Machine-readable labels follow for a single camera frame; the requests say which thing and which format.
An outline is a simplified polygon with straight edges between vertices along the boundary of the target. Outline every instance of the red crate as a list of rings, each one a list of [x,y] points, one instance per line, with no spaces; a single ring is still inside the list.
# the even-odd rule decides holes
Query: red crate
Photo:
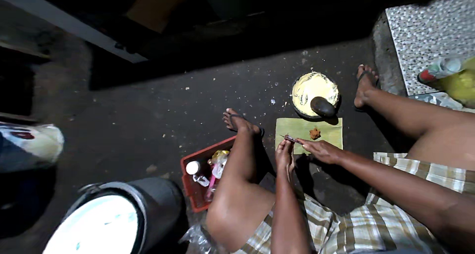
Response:
[[[192,175],[186,173],[186,165],[188,162],[194,160],[209,160],[217,150],[230,150],[233,147],[234,139],[236,139],[236,136],[228,138],[181,159],[181,172],[183,173],[181,181],[185,187],[185,195],[190,198],[193,212],[198,213],[208,209],[210,202],[205,201],[205,194],[208,190],[208,187],[204,187],[193,181]]]

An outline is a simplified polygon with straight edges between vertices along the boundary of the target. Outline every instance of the leg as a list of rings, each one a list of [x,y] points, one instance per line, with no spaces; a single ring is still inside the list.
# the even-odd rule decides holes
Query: leg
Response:
[[[364,70],[372,71],[361,65],[358,76]],[[372,107],[403,133],[417,139],[408,158],[475,170],[475,114],[393,95],[376,89],[365,78],[359,82],[354,104]]]
[[[254,139],[259,128],[240,117],[233,109],[224,113],[227,127],[237,130],[237,137],[219,181],[206,224],[215,240],[228,251],[239,250],[254,234],[272,209],[275,195],[251,183],[256,174]]]

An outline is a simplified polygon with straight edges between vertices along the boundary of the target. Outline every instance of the hand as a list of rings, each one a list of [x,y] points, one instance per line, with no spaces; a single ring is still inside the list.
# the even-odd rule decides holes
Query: hand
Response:
[[[276,166],[277,172],[285,171],[292,172],[294,169],[294,142],[283,140],[276,149]]]
[[[312,153],[318,160],[327,164],[340,164],[340,160],[344,155],[344,151],[336,146],[320,140],[316,142],[297,138],[301,142],[302,147],[308,152]]]

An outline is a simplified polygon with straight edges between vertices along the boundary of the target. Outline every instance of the bare foot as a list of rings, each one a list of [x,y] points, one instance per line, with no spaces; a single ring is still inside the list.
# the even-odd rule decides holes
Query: bare foot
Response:
[[[376,72],[374,72],[370,66],[363,64],[358,66],[358,73],[356,74],[356,79],[359,79],[359,77],[365,70],[371,72],[374,75],[374,79],[378,79],[378,75],[376,75]],[[368,78],[368,75],[363,75],[363,79],[361,79],[358,83],[358,89],[356,90],[356,97],[354,100],[354,104],[357,108],[361,108],[364,106],[364,92],[374,88],[374,83],[371,81],[371,79]]]
[[[223,119],[224,123],[226,124],[226,128],[234,131],[246,130],[251,131],[254,134],[260,134],[261,131],[259,130],[259,127],[250,123],[244,118],[237,116],[229,117],[231,114],[238,114],[234,109],[226,109],[226,112],[224,112],[223,114]]]

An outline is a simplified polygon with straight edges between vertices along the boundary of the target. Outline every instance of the knife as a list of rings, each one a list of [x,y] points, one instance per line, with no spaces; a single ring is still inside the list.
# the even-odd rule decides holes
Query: knife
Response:
[[[285,135],[285,136],[283,136],[283,135],[280,135],[280,136],[282,136],[283,138],[285,138],[285,139],[288,140],[288,141],[291,141],[291,142],[294,142],[294,143],[303,145],[301,142],[295,140],[293,137],[289,136],[288,134]]]

